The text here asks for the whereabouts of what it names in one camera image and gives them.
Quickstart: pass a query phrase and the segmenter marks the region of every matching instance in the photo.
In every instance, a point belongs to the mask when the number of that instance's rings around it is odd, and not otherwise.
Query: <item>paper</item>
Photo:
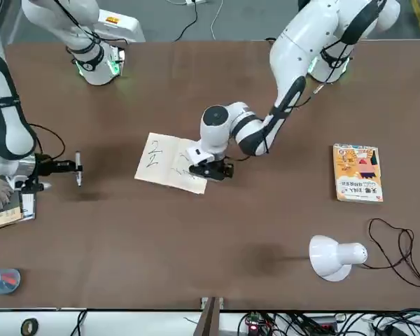
[[[28,221],[36,217],[36,200],[34,194],[22,194],[22,213],[23,218],[20,220]]]
[[[150,133],[135,178],[203,194],[207,180],[190,174],[186,149],[195,141]]]

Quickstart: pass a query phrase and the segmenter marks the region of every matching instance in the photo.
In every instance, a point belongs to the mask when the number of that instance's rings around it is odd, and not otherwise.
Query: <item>floor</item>
[[[413,10],[418,0],[399,0],[398,22],[373,39],[420,39],[419,21]],[[195,18],[192,6],[175,6],[167,0],[97,0],[100,7],[138,19],[147,41],[173,41]],[[183,40],[212,39],[210,25],[221,0],[206,0],[197,5],[198,21],[183,35]],[[256,40],[277,36],[297,13],[297,0],[225,0],[215,23],[218,40]],[[45,42],[55,38],[27,21],[20,1],[12,0],[2,23],[7,43]]]

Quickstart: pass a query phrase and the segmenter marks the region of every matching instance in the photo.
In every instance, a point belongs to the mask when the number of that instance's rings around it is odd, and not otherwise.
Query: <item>tape roll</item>
[[[39,329],[39,322],[35,318],[27,318],[20,327],[22,336],[34,336]]]

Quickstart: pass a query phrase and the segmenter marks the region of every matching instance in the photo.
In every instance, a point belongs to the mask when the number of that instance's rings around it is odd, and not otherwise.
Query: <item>book cover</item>
[[[9,186],[6,178],[0,176],[0,227],[22,219],[19,192]]]
[[[336,143],[333,146],[333,162],[339,201],[383,202],[377,147]]]

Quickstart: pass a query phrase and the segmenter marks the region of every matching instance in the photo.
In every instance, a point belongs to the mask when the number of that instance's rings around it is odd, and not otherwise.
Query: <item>white paper sheet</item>
[[[207,180],[188,171],[191,162],[186,149],[194,143],[175,136],[150,133],[135,178],[203,194]]]

